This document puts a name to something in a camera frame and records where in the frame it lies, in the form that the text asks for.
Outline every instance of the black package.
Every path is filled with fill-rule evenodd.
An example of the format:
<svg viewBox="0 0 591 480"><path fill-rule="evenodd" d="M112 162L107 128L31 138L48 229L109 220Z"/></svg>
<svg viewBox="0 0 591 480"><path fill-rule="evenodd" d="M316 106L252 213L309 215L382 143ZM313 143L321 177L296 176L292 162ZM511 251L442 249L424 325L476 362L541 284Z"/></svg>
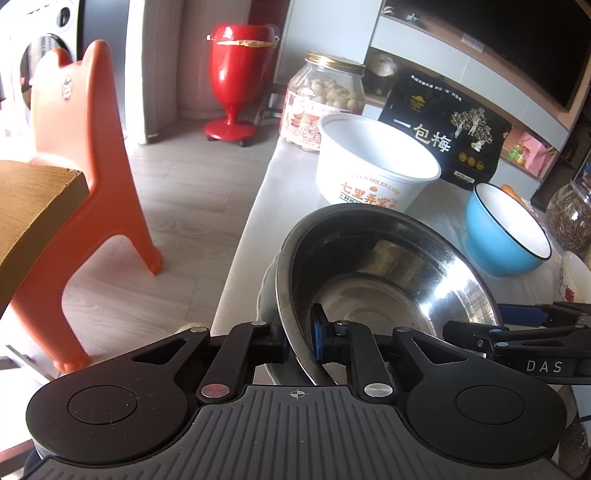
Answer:
<svg viewBox="0 0 591 480"><path fill-rule="evenodd" d="M466 190L496 172L511 123L481 103L419 70L404 69L379 120L423 143L441 178Z"/></svg>

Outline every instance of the orange plastic chair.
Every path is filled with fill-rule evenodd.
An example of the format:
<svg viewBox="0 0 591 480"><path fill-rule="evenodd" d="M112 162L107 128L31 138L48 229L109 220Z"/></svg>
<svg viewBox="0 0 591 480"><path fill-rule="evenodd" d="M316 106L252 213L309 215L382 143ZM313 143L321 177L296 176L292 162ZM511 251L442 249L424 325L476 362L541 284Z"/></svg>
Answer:
<svg viewBox="0 0 591 480"><path fill-rule="evenodd" d="M31 119L36 164L75 168L90 195L52 239L13 297L11 307L61 372L90 358L61 308L70 277L110 237L125 235L152 275L162 268L129 169L113 81L111 52L93 42L82 61L63 49L46 54L34 77Z"/></svg>

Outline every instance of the crosshair symbol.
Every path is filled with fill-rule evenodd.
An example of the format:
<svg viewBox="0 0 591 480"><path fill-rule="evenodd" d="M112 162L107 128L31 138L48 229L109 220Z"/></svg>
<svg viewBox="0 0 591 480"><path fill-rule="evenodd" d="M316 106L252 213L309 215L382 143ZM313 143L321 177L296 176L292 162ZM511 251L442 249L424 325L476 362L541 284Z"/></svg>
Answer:
<svg viewBox="0 0 591 480"><path fill-rule="evenodd" d="M302 390L294 390L293 392L289 392L288 395L299 400L304 395L307 395L307 393L302 392Z"/></svg>

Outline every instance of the blue bowl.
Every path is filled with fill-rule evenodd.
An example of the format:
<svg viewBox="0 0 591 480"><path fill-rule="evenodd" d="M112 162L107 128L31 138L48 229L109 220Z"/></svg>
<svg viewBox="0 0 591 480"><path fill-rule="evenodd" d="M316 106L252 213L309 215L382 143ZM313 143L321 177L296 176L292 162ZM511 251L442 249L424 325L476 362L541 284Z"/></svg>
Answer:
<svg viewBox="0 0 591 480"><path fill-rule="evenodd" d="M552 255L542 227L510 195L488 183L476 185L466 207L468 255L491 275L521 275Z"/></svg>

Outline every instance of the white tablecloth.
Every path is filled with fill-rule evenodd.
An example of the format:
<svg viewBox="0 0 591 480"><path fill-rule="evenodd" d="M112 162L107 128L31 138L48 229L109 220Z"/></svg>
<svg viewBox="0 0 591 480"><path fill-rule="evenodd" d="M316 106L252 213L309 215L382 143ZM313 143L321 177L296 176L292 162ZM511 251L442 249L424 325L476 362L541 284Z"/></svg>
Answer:
<svg viewBox="0 0 591 480"><path fill-rule="evenodd" d="M225 335L237 323L255 318L263 275L283 240L299 220L328 205L316 187L317 161L317 154L279 139L236 250L212 335ZM464 211L468 197L468 191L438 180L425 187L406 214L433 228L465 254ZM553 249L550 260L526 275L495 278L479 271L498 303L552 303L560 261Z"/></svg>

